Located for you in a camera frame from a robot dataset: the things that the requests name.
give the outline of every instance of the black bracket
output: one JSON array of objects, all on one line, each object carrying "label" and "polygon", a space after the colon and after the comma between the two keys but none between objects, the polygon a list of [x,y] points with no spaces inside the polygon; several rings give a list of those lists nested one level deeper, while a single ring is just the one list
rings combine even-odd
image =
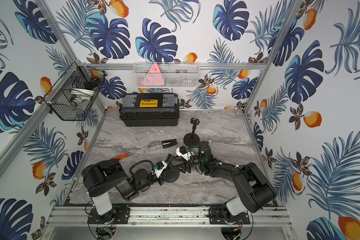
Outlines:
[{"label": "black bracket", "polygon": [[[223,216],[223,212],[222,212],[222,207],[211,207],[208,211],[208,216],[209,217],[209,223],[211,225],[215,225],[215,224],[227,224],[224,221],[224,216]],[[246,212],[242,212],[239,215],[235,216],[235,218],[237,219],[235,221],[234,224],[236,225],[245,225],[245,224],[250,224],[250,219],[248,217],[248,213]]]},{"label": "black bracket", "polygon": [[114,207],[111,211],[100,216],[96,208],[92,208],[88,217],[88,224],[127,224],[129,219],[130,208]]}]

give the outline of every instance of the round base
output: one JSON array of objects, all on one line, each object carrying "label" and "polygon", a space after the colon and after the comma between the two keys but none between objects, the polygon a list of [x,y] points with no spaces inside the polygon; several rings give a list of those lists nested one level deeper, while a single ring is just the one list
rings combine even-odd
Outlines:
[{"label": "round base", "polygon": [[180,176],[180,172],[177,169],[170,169],[167,171],[164,181],[174,182],[178,180],[179,176]]},{"label": "round base", "polygon": [[197,143],[200,142],[200,138],[199,136],[197,136],[197,134],[193,134],[193,139],[191,139],[191,136],[192,136],[192,133],[187,133],[185,136],[184,136],[184,144],[187,146],[187,147],[191,147],[191,146],[194,146],[196,145]]}]

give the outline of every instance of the gray marble surface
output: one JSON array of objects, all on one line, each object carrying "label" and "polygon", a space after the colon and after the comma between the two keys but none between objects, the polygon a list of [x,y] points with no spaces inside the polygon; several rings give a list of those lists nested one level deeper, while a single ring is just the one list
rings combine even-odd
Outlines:
[{"label": "gray marble surface", "polygon": [[[176,148],[183,145],[183,137],[192,131],[192,117],[200,119],[196,133],[201,141],[210,142],[215,158],[231,164],[255,162],[259,165],[241,111],[181,111],[176,127],[126,127],[119,118],[118,110],[114,109],[108,111],[85,166],[148,145],[149,148],[121,160],[125,172],[130,175],[129,167],[144,159],[151,160],[154,164],[163,161],[168,153],[175,155]],[[174,138],[177,139],[177,146],[162,148],[161,141]],[[141,167],[147,170],[150,168],[149,164],[144,163],[135,170]],[[235,195],[237,191],[232,182],[203,176],[193,169],[191,174],[180,173],[179,179],[174,183],[162,186],[155,183],[146,192],[140,192],[132,202],[217,204]],[[86,204],[91,200],[82,178],[69,197],[72,204]],[[125,202],[115,188],[110,191],[110,197],[113,203]]]}]

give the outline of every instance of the blue monstera leaf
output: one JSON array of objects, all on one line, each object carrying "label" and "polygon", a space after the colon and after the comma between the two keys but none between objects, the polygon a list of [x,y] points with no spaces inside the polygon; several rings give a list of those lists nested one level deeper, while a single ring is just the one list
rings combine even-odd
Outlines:
[{"label": "blue monstera leaf", "polygon": [[148,23],[151,20],[143,20],[143,37],[136,38],[136,49],[142,58],[151,62],[172,62],[176,56],[177,44],[176,37],[166,28],[160,28],[158,23],[152,23],[148,30]]},{"label": "blue monstera leaf", "polygon": [[33,220],[32,204],[8,199],[0,210],[0,240],[26,240]]},{"label": "blue monstera leaf", "polygon": [[264,137],[263,137],[263,134],[262,134],[261,129],[260,129],[259,125],[257,124],[257,122],[255,122],[253,125],[253,135],[257,142],[257,146],[259,147],[259,150],[261,152],[261,150],[263,149]]},{"label": "blue monstera leaf", "polygon": [[342,232],[328,219],[321,217],[309,222],[307,226],[308,240],[347,240]]},{"label": "blue monstera leaf", "polygon": [[[284,64],[284,61],[287,61],[289,59],[292,51],[294,51],[296,49],[296,47],[299,43],[299,39],[297,38],[297,36],[299,36],[300,40],[304,36],[304,30],[302,28],[294,28],[296,26],[297,21],[298,21],[298,19],[295,19],[293,21],[292,26],[289,28],[287,36],[285,36],[283,44],[281,45],[276,58],[273,60],[273,63],[275,66],[282,66]],[[268,53],[270,53],[272,50],[272,47],[276,41],[276,37],[279,34],[282,23],[283,22],[281,22],[277,26],[271,40],[269,41]]]},{"label": "blue monstera leaf", "polygon": [[109,81],[105,80],[100,86],[101,94],[112,100],[125,97],[127,94],[126,90],[124,83],[120,81],[119,77],[111,78]]},{"label": "blue monstera leaf", "polygon": [[21,13],[15,12],[17,19],[31,37],[49,44],[58,41],[34,2],[27,0],[13,0],[13,2],[21,11]]},{"label": "blue monstera leaf", "polygon": [[320,49],[314,50],[320,46],[319,41],[314,41],[302,55],[296,55],[285,71],[285,84],[287,86],[288,97],[295,103],[299,104],[307,100],[316,92],[316,88],[323,81],[323,77],[315,71],[324,71],[324,63]]},{"label": "blue monstera leaf", "polygon": [[123,18],[112,19],[108,26],[106,16],[95,13],[86,20],[91,40],[100,53],[107,58],[124,58],[129,55],[128,23]]},{"label": "blue monstera leaf", "polygon": [[27,84],[15,74],[6,73],[0,81],[0,133],[24,123],[35,104]]},{"label": "blue monstera leaf", "polygon": [[240,0],[224,0],[224,7],[216,5],[213,26],[224,38],[235,41],[244,34],[250,14],[243,8],[247,8],[247,5]]},{"label": "blue monstera leaf", "polygon": [[244,78],[232,87],[232,98],[237,100],[249,98],[253,90],[254,85],[256,84],[257,78],[250,80],[249,78]]},{"label": "blue monstera leaf", "polygon": [[64,167],[64,173],[61,175],[62,180],[68,180],[73,177],[77,166],[79,165],[81,158],[83,156],[82,151],[75,151],[71,153],[71,157],[67,159],[67,165]]}]

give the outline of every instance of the black toolbox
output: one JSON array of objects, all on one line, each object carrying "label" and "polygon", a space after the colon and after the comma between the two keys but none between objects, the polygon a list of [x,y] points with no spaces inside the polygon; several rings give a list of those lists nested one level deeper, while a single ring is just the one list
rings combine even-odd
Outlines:
[{"label": "black toolbox", "polygon": [[179,100],[175,93],[129,93],[119,113],[127,127],[177,126]]}]

